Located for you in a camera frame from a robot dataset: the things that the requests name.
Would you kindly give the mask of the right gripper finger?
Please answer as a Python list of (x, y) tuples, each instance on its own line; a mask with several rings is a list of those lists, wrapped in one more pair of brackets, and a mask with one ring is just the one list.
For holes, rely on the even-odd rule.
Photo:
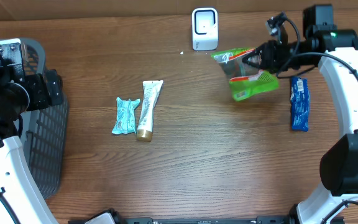
[(260, 49), (250, 49), (249, 52), (247, 52), (242, 60), (243, 61), (259, 61), (260, 55), (261, 55)]
[(252, 62), (249, 59), (243, 58), (242, 62), (245, 63), (245, 64), (248, 64), (250, 67), (254, 67), (254, 68), (257, 68), (257, 69), (262, 69), (262, 67), (261, 67), (261, 65), (259, 63)]

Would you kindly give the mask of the green red snack bag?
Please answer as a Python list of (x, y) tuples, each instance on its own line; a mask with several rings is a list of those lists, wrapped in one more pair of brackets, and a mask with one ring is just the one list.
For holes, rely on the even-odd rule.
[(279, 81), (274, 75), (242, 62), (253, 51), (252, 48), (236, 48), (211, 54), (223, 70), (235, 101), (279, 88)]

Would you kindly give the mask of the blue snack packet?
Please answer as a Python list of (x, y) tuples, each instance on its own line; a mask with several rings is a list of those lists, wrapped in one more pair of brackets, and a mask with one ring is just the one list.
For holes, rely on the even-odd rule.
[(308, 120), (310, 115), (310, 91), (308, 80), (300, 77), (292, 77), (291, 81), (291, 128), (293, 131), (309, 130)]

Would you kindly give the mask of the white tube gold cap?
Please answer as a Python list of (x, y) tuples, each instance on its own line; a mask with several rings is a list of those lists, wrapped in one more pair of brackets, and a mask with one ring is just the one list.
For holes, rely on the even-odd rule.
[(152, 140), (154, 107), (158, 101), (162, 86), (163, 80), (143, 81), (144, 97), (137, 127), (137, 140), (147, 142)]

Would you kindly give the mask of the teal small packet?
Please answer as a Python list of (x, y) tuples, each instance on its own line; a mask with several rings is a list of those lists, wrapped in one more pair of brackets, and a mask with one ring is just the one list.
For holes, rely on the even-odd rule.
[(116, 123), (112, 129), (113, 134), (136, 133), (135, 109), (139, 106), (140, 99), (122, 100), (116, 98), (117, 113)]

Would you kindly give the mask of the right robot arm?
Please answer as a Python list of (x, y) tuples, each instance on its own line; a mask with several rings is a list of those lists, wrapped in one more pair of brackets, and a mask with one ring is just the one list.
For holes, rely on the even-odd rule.
[(258, 223), (342, 223), (339, 213), (358, 205), (358, 36), (338, 29), (333, 7), (317, 4), (303, 11), (303, 28), (289, 43), (281, 13), (271, 17), (267, 29), (272, 39), (254, 50), (256, 68), (280, 74), (307, 65), (324, 77), (336, 109), (340, 139), (321, 158), (320, 184), (285, 216), (261, 216)]

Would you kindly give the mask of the white barcode scanner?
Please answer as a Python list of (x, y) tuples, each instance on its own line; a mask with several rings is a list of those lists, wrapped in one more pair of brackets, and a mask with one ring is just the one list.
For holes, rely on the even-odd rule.
[(213, 7), (199, 7), (193, 10), (192, 47), (195, 51), (215, 50), (218, 46), (218, 13)]

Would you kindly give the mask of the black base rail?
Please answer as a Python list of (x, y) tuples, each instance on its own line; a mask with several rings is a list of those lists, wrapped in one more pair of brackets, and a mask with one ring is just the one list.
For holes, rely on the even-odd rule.
[(285, 224), (296, 223), (288, 215), (258, 216), (256, 218), (181, 218), (181, 219), (153, 219), (149, 217), (122, 218), (113, 208), (105, 210), (110, 213), (117, 224)]

